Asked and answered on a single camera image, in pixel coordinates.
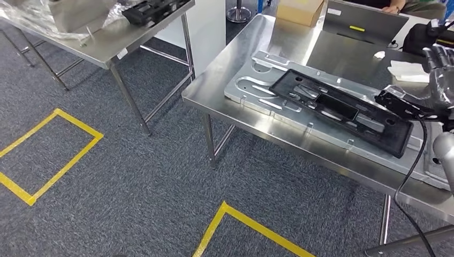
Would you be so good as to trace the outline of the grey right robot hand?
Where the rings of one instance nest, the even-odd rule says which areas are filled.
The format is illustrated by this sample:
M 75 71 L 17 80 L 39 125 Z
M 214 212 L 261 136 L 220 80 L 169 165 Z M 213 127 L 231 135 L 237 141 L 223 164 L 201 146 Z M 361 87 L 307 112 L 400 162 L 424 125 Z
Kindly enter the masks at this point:
M 453 49 L 434 43 L 424 47 L 429 67 L 429 83 L 418 94 L 411 94 L 396 85 L 387 86 L 384 91 L 394 96 L 434 110 L 453 108 Z

